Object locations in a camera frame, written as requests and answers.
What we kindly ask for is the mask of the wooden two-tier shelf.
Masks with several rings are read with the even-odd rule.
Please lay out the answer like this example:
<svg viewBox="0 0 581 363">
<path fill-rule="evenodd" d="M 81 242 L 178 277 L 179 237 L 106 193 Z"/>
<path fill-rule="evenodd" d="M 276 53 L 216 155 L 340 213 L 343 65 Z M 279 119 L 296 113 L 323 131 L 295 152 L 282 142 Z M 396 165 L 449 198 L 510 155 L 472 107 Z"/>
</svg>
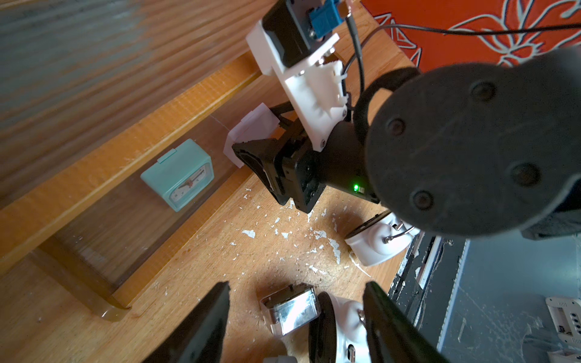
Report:
<svg viewBox="0 0 581 363">
<path fill-rule="evenodd" d="M 235 171 L 228 129 L 284 99 L 246 35 L 271 1 L 1 3 L 1 273 L 31 259 L 119 322 Z M 215 179 L 174 212 L 141 179 L 193 140 Z"/>
</svg>

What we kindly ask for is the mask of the lilac square alarm clock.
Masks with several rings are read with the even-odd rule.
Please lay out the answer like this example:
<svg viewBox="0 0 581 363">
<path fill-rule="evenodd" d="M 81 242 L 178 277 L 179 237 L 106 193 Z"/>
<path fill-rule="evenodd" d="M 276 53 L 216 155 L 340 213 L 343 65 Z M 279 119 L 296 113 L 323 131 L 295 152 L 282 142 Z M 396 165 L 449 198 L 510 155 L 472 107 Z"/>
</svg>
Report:
<svg viewBox="0 0 581 363">
<path fill-rule="evenodd" d="M 267 139 L 278 128 L 279 120 L 274 113 L 263 103 L 248 113 L 228 133 L 223 153 L 237 168 L 244 163 L 235 155 L 232 146 L 237 143 Z"/>
</svg>

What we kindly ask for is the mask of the white twin-bell clock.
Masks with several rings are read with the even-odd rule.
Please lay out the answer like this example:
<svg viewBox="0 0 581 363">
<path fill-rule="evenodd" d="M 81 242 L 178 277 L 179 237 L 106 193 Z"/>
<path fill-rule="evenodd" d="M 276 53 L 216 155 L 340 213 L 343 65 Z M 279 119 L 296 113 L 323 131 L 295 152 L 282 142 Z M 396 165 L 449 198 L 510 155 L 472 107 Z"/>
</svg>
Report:
<svg viewBox="0 0 581 363">
<path fill-rule="evenodd" d="M 327 292 L 316 294 L 319 317 L 287 335 L 308 328 L 311 362 L 370 362 L 363 304 Z"/>
<path fill-rule="evenodd" d="M 345 237 L 363 266 L 376 266 L 408 248 L 420 229 L 389 210 L 376 214 Z"/>
</svg>

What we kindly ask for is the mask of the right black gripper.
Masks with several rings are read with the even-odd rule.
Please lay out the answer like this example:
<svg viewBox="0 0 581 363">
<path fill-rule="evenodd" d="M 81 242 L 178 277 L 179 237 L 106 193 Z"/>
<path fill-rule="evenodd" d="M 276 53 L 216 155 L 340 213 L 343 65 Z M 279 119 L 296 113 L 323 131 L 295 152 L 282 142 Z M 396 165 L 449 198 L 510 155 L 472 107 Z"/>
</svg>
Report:
<svg viewBox="0 0 581 363">
<path fill-rule="evenodd" d="M 340 121 L 322 151 L 312 142 L 290 101 L 269 109 L 285 130 L 280 139 L 239 142 L 232 146 L 236 157 L 248 166 L 278 204 L 292 199 L 295 207 L 310 213 L 326 187 L 377 204 L 379 197 L 369 181 L 363 144 L 352 123 Z"/>
</svg>

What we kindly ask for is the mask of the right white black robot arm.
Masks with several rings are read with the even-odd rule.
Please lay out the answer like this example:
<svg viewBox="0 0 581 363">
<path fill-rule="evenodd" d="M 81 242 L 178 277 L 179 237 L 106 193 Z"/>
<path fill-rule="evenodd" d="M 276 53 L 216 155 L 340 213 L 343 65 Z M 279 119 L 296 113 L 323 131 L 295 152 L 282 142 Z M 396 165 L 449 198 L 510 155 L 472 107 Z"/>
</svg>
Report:
<svg viewBox="0 0 581 363">
<path fill-rule="evenodd" d="M 298 122 L 234 153 L 279 204 L 309 213 L 325 187 L 424 231 L 539 240 L 580 231 L 580 49 L 520 66 L 390 71 L 315 151 Z"/>
</svg>

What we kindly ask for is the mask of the white twin-bell clock middle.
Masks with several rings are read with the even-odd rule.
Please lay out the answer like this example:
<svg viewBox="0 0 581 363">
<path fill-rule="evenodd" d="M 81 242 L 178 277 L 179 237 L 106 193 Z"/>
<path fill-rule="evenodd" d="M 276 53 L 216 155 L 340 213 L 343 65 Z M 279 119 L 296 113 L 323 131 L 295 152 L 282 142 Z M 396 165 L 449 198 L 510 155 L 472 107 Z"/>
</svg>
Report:
<svg viewBox="0 0 581 363">
<path fill-rule="evenodd" d="M 376 214 L 345 237 L 363 266 L 376 266 L 408 248 L 420 229 L 389 210 Z"/>
</svg>

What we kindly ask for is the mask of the teal square alarm clock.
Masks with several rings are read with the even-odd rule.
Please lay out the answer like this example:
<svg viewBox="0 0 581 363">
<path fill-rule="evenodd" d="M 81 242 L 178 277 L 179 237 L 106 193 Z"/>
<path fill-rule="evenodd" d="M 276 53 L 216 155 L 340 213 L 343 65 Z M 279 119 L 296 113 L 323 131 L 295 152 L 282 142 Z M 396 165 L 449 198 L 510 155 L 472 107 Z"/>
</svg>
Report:
<svg viewBox="0 0 581 363">
<path fill-rule="evenodd" d="M 193 140 L 170 149 L 140 178 L 175 212 L 179 212 L 213 180 L 210 155 Z"/>
</svg>

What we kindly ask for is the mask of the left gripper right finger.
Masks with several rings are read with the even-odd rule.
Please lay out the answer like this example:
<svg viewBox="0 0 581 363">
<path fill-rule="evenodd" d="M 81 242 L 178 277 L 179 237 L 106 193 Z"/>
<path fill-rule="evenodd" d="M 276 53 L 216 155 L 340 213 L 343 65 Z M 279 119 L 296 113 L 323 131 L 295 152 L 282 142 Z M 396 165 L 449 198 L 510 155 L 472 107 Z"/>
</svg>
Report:
<svg viewBox="0 0 581 363">
<path fill-rule="evenodd" d="M 402 314 L 381 286 L 366 284 L 363 307 L 367 342 L 372 362 L 446 362 Z"/>
</svg>

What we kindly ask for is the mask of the white twin-bell clock left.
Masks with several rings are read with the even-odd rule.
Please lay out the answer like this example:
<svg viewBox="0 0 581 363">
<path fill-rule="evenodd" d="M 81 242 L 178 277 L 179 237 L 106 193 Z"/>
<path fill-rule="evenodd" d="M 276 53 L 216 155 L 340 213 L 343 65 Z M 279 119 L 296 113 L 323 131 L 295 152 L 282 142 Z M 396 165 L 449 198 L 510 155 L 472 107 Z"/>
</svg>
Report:
<svg viewBox="0 0 581 363">
<path fill-rule="evenodd" d="M 316 294 L 319 317 L 287 335 L 308 328 L 311 362 L 370 362 L 363 304 L 327 292 Z"/>
</svg>

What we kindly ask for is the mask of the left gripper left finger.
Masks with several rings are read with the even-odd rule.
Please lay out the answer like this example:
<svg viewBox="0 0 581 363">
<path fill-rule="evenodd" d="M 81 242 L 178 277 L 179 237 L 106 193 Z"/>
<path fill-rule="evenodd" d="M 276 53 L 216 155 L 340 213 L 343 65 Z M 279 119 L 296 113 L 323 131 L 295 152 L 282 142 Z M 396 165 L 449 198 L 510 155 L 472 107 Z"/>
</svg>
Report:
<svg viewBox="0 0 581 363">
<path fill-rule="evenodd" d="M 145 362 L 219 362 L 230 308 L 227 281 L 214 285 Z"/>
</svg>

